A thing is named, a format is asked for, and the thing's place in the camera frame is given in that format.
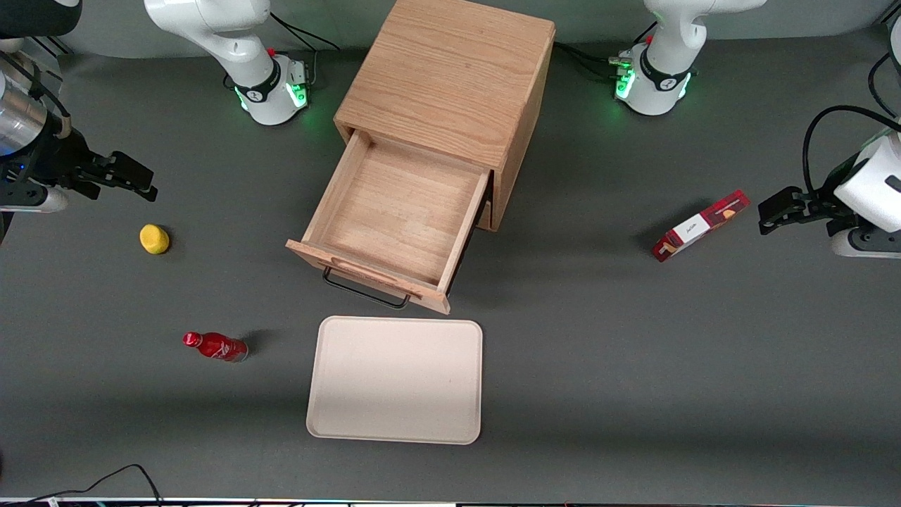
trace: black metal handle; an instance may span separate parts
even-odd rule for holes
[[[392,303],[391,301],[385,301],[385,300],[379,298],[378,296],[373,296],[371,294],[367,294],[366,292],[360,292],[359,290],[356,290],[353,287],[348,287],[347,285],[343,285],[341,283],[338,283],[337,281],[329,280],[329,274],[331,272],[332,272],[332,267],[325,266],[325,269],[323,269],[323,280],[325,281],[325,283],[328,283],[329,285],[331,285],[332,287],[334,287],[336,289],[346,290],[347,292],[356,294],[356,295],[360,296],[361,298],[365,298],[367,300],[376,302],[380,305],[387,306],[391,309],[402,309],[403,307],[406,306],[406,303],[410,302],[409,294],[404,295],[403,301],[401,301],[399,303]]]

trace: plastic tray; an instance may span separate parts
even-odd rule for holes
[[[471,320],[329,317],[306,428],[318,438],[471,444],[481,430],[482,328]]]

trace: cardboard box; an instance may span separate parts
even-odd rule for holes
[[[660,262],[666,261],[707,233],[725,224],[750,205],[751,201],[748,196],[744,195],[741,190],[735,190],[725,198],[716,201],[711,207],[671,228],[654,245],[654,257],[657,257]]]

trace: red bottle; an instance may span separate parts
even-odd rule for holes
[[[247,344],[219,333],[186,333],[181,339],[185,345],[196,348],[207,357],[222,359],[229,363],[239,363],[247,358]]]

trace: wooden cabinet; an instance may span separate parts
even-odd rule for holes
[[[347,148],[301,241],[339,276],[449,313],[473,226],[496,231],[541,109],[553,23],[397,0],[334,121]]]

